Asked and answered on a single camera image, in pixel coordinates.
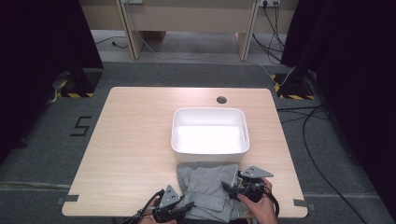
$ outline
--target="power cable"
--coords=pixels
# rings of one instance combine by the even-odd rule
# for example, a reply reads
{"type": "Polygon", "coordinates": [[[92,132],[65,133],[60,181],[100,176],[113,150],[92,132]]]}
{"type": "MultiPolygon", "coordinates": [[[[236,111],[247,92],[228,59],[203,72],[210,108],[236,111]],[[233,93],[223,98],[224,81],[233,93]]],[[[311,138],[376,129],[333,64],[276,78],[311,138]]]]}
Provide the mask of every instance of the power cable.
{"type": "Polygon", "coordinates": [[[301,109],[315,109],[320,105],[313,106],[300,106],[300,107],[288,107],[288,108],[279,108],[276,111],[284,111],[284,110],[301,110],[301,109]]]}
{"type": "Polygon", "coordinates": [[[275,2],[274,4],[275,4],[275,24],[272,23],[271,19],[269,18],[268,14],[267,14],[267,11],[266,11],[268,2],[267,2],[267,1],[264,1],[264,2],[263,2],[263,11],[264,11],[265,17],[267,18],[268,22],[270,23],[271,29],[272,29],[272,31],[273,31],[273,34],[272,34],[272,36],[271,36],[271,40],[270,40],[269,46],[268,46],[268,47],[265,47],[263,50],[266,51],[266,52],[268,53],[268,60],[269,60],[271,63],[279,65],[280,63],[274,62],[273,59],[277,60],[278,62],[280,62],[280,59],[279,59],[278,57],[276,57],[275,54],[273,54],[272,52],[270,53],[270,51],[271,51],[271,49],[272,49],[272,48],[271,48],[271,45],[272,45],[272,43],[273,43],[273,41],[274,41],[274,38],[277,40],[277,43],[278,43],[279,48],[280,48],[280,50],[277,50],[278,52],[283,52],[283,47],[284,47],[284,44],[283,44],[282,40],[280,39],[278,30],[277,30],[277,28],[278,28],[277,25],[278,25],[278,20],[279,20],[279,14],[280,14],[280,13],[279,13],[279,12],[280,12],[280,10],[279,10],[279,4],[278,4],[277,2],[275,2]]]}
{"type": "Polygon", "coordinates": [[[120,49],[126,49],[126,48],[128,48],[128,45],[127,46],[120,46],[120,45],[118,45],[118,44],[116,44],[116,42],[111,42],[111,44],[113,45],[113,46],[116,46],[116,47],[119,47],[120,49]]]}
{"type": "Polygon", "coordinates": [[[280,50],[278,50],[278,49],[271,49],[271,48],[269,48],[269,47],[266,47],[264,44],[262,44],[262,43],[257,39],[257,37],[256,37],[254,34],[252,34],[252,36],[253,36],[254,40],[256,40],[256,43],[259,45],[259,47],[260,47],[264,52],[266,52],[267,54],[271,55],[271,57],[275,58],[277,61],[280,62],[280,59],[279,59],[273,52],[271,52],[271,50],[274,50],[274,51],[277,51],[277,52],[282,52],[282,51],[280,51],[280,50]]]}
{"type": "Polygon", "coordinates": [[[126,36],[117,36],[117,35],[111,36],[111,37],[109,37],[109,38],[106,38],[106,39],[103,39],[103,40],[101,40],[101,41],[95,42],[95,44],[103,43],[103,42],[105,42],[105,41],[107,41],[107,40],[109,40],[109,39],[112,39],[112,38],[126,38],[126,36]]]}
{"type": "MultiPolygon", "coordinates": [[[[297,112],[297,111],[291,111],[291,110],[281,110],[281,111],[278,111],[278,112],[287,112],[287,113],[294,113],[294,114],[303,115],[302,117],[299,117],[297,119],[287,119],[287,120],[281,121],[280,123],[282,123],[282,124],[283,123],[287,123],[287,122],[291,122],[291,121],[295,121],[295,120],[299,120],[299,119],[304,119],[304,118],[306,118],[308,116],[308,114],[297,112]]],[[[316,111],[315,113],[320,113],[320,112],[325,112],[325,110],[316,111]]],[[[326,118],[323,118],[323,117],[320,117],[320,116],[314,116],[314,115],[312,115],[312,117],[314,117],[316,119],[330,119],[330,116],[328,114],[327,114],[326,118]]]]}
{"type": "Polygon", "coordinates": [[[366,224],[367,222],[364,220],[364,218],[361,216],[361,214],[359,214],[359,212],[356,210],[356,208],[343,196],[343,194],[329,181],[329,179],[327,179],[327,177],[320,171],[320,169],[318,168],[317,163],[315,162],[314,158],[312,157],[311,151],[309,150],[308,144],[306,142],[306,137],[305,137],[305,127],[306,127],[306,123],[308,122],[308,120],[312,117],[313,114],[315,114],[315,112],[321,108],[322,105],[318,106],[317,108],[313,109],[305,118],[304,123],[303,123],[303,140],[304,140],[304,146],[306,149],[306,152],[310,158],[310,160],[312,161],[313,165],[315,166],[315,168],[317,169],[318,173],[320,174],[320,176],[324,179],[324,181],[326,181],[326,183],[338,194],[338,196],[352,209],[352,211],[358,216],[358,218],[361,220],[361,222],[363,222],[364,224],[366,224]]]}

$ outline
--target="black cable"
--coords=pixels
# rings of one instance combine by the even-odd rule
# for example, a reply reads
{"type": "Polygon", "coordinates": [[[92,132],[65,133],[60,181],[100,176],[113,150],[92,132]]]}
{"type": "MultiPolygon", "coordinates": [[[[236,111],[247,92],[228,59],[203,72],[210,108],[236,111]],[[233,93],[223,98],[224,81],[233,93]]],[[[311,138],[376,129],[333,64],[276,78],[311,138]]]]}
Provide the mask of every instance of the black cable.
{"type": "Polygon", "coordinates": [[[101,40],[101,41],[99,41],[99,42],[95,42],[95,44],[103,43],[103,42],[105,42],[105,41],[107,41],[107,40],[109,40],[109,39],[112,39],[112,38],[126,38],[126,36],[111,36],[111,37],[106,38],[106,39],[104,39],[104,40],[101,40]]]}
{"type": "Polygon", "coordinates": [[[283,51],[282,50],[280,50],[280,49],[272,49],[272,48],[268,48],[267,46],[265,46],[262,42],[260,42],[257,38],[256,38],[256,36],[254,35],[254,34],[252,34],[252,36],[253,36],[253,38],[256,40],[256,42],[257,42],[257,44],[260,46],[260,47],[263,47],[263,48],[265,48],[266,50],[268,50],[268,49],[270,49],[270,50],[273,50],[273,51],[277,51],[277,52],[280,52],[280,53],[282,53],[283,51]]]}
{"type": "Polygon", "coordinates": [[[277,59],[280,62],[280,59],[278,57],[276,57],[276,55],[270,51],[270,48],[264,46],[264,44],[262,44],[257,38],[256,36],[253,34],[252,35],[253,38],[256,40],[257,44],[260,46],[260,48],[262,48],[262,50],[264,50],[268,55],[271,55],[273,58],[277,59]]]}
{"type": "Polygon", "coordinates": [[[277,23],[279,21],[280,8],[279,8],[278,2],[274,2],[274,4],[276,5],[276,7],[275,7],[275,30],[276,30],[276,36],[277,36],[277,43],[278,43],[280,49],[283,51],[283,47],[285,47],[285,45],[283,44],[282,40],[280,39],[279,32],[277,31],[277,23]]]}
{"type": "Polygon", "coordinates": [[[118,44],[116,44],[116,42],[111,42],[111,44],[113,45],[113,46],[117,46],[117,47],[119,47],[120,49],[126,49],[126,48],[128,48],[128,45],[127,46],[120,46],[120,45],[118,45],[118,44]]]}
{"type": "Polygon", "coordinates": [[[146,209],[149,207],[149,204],[157,197],[157,196],[160,196],[161,194],[163,194],[164,193],[164,190],[162,189],[162,190],[160,190],[160,191],[158,191],[158,192],[156,192],[149,200],[148,200],[148,202],[146,203],[146,205],[142,208],[142,209],[140,209],[139,211],[137,211],[137,213],[135,214],[135,215],[133,215],[133,216],[131,216],[131,217],[128,217],[128,218],[126,218],[126,219],[124,219],[123,221],[122,221],[122,223],[124,223],[125,221],[127,221],[127,220],[129,220],[129,219],[132,219],[129,223],[131,224],[131,223],[138,223],[142,218],[143,218],[143,214],[145,213],[145,211],[146,211],[146,209]]]}
{"type": "MultiPolygon", "coordinates": [[[[291,121],[295,121],[295,120],[299,120],[299,119],[304,119],[304,118],[306,118],[307,116],[308,116],[308,114],[304,114],[304,113],[298,113],[298,112],[292,112],[292,111],[280,111],[280,112],[290,112],[290,113],[297,113],[297,114],[303,114],[304,116],[302,116],[302,117],[299,117],[299,118],[297,118],[297,119],[287,119],[287,120],[284,120],[284,121],[281,121],[280,123],[287,123],[287,122],[291,122],[291,121]]],[[[311,116],[311,117],[314,117],[314,118],[317,118],[317,119],[329,119],[329,117],[327,117],[327,118],[321,118],[321,117],[318,117],[318,116],[311,116]]]]}
{"type": "Polygon", "coordinates": [[[276,111],[283,111],[283,110],[299,110],[299,109],[315,109],[321,105],[314,105],[314,106],[300,106],[300,107],[289,107],[289,108],[279,108],[276,111]]]}
{"type": "Polygon", "coordinates": [[[266,190],[264,190],[264,194],[267,195],[268,198],[270,198],[271,202],[273,202],[273,204],[275,206],[275,215],[276,215],[276,217],[279,217],[279,202],[277,201],[274,194],[272,194],[271,190],[269,190],[267,187],[265,187],[265,189],[267,189],[268,192],[266,190]]]}
{"type": "Polygon", "coordinates": [[[359,212],[356,210],[356,208],[342,195],[342,193],[340,191],[338,191],[338,189],[335,186],[332,185],[332,183],[330,183],[330,181],[327,179],[327,177],[320,171],[320,169],[318,168],[318,165],[316,164],[314,158],[311,155],[311,152],[309,150],[308,144],[306,143],[306,138],[305,138],[305,125],[306,125],[306,122],[309,120],[310,117],[312,117],[312,115],[315,113],[315,111],[318,110],[321,107],[322,107],[322,105],[320,105],[317,108],[313,109],[308,114],[306,119],[304,120],[304,123],[303,123],[303,140],[304,140],[304,146],[305,146],[306,152],[307,152],[309,158],[311,159],[312,163],[314,164],[315,168],[317,169],[318,173],[324,179],[324,181],[326,181],[326,183],[338,194],[338,196],[340,196],[340,198],[352,209],[352,211],[358,216],[358,218],[363,223],[367,223],[364,220],[364,218],[361,216],[361,214],[359,214],[359,212]]]}
{"type": "Polygon", "coordinates": [[[279,41],[280,43],[282,43],[282,45],[283,45],[283,42],[282,42],[282,40],[279,38],[279,35],[278,35],[278,33],[277,33],[277,30],[276,30],[277,28],[275,28],[274,25],[272,24],[271,19],[270,19],[270,17],[269,17],[268,14],[267,14],[267,10],[265,10],[265,9],[266,9],[266,7],[263,8],[264,14],[265,14],[265,17],[267,18],[268,22],[269,22],[270,25],[271,25],[271,29],[272,29],[272,31],[273,31],[273,34],[274,34],[276,40],[279,41]]]}
{"type": "MultiPolygon", "coordinates": [[[[278,33],[277,33],[278,7],[276,7],[276,24],[275,24],[275,27],[274,27],[274,25],[272,24],[272,22],[271,22],[271,20],[270,20],[270,18],[269,18],[269,16],[268,16],[268,14],[267,14],[266,5],[265,5],[265,4],[264,4],[264,7],[263,7],[263,10],[264,10],[265,17],[267,18],[268,22],[270,23],[271,29],[272,29],[272,31],[273,31],[273,35],[272,35],[272,37],[271,37],[271,40],[270,40],[270,43],[269,43],[268,48],[269,48],[269,49],[271,48],[271,44],[272,44],[272,42],[273,42],[273,40],[274,40],[274,38],[275,38],[275,39],[277,40],[277,42],[278,42],[278,45],[279,45],[279,47],[280,47],[280,49],[281,49],[281,52],[283,52],[283,49],[282,49],[283,43],[282,43],[282,41],[280,40],[279,35],[278,35],[278,33]]],[[[273,55],[271,55],[271,54],[268,53],[268,60],[269,60],[271,63],[273,63],[273,64],[279,64],[279,63],[273,62],[270,56],[273,57],[273,55]]],[[[277,58],[277,57],[273,57],[273,58],[275,58],[277,61],[280,62],[280,59],[279,59],[279,58],[277,58]]]]}

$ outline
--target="gray cloth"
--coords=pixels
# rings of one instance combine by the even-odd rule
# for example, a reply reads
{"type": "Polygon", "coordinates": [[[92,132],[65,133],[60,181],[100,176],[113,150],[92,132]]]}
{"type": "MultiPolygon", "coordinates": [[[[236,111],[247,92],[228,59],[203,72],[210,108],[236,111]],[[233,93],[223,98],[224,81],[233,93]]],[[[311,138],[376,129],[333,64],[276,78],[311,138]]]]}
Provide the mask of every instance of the gray cloth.
{"type": "Polygon", "coordinates": [[[177,207],[194,202],[186,218],[229,222],[244,214],[242,204],[229,199],[221,181],[237,184],[236,163],[192,162],[177,166],[177,180],[184,198],[177,207]]]}

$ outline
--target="white plastic bin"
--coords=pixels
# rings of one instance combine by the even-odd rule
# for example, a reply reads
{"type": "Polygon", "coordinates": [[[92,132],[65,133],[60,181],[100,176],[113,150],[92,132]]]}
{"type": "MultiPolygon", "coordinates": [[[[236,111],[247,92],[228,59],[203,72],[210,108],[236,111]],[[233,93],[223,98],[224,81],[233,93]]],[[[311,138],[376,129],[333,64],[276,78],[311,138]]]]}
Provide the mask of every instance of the white plastic bin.
{"type": "Polygon", "coordinates": [[[171,145],[180,162],[240,162],[249,149],[245,115],[235,108],[181,108],[174,115],[171,145]]]}

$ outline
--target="wooden table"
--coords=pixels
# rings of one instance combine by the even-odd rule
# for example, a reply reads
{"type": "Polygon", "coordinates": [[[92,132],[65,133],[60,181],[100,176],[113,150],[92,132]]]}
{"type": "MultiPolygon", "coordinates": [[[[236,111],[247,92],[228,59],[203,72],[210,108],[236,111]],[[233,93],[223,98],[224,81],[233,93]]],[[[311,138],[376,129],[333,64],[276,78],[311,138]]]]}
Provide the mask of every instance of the wooden table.
{"type": "Polygon", "coordinates": [[[305,217],[304,196],[271,92],[265,89],[119,87],[111,90],[65,202],[66,216],[130,217],[168,184],[181,195],[171,148],[173,116],[182,107],[230,107],[245,113],[250,149],[239,163],[275,176],[280,217],[305,217]],[[217,98],[227,98],[219,104],[217,98]]]}
{"type": "Polygon", "coordinates": [[[141,31],[179,31],[235,34],[239,57],[244,61],[258,7],[257,0],[143,0],[142,5],[117,4],[134,59],[139,58],[144,45],[141,31]]]}

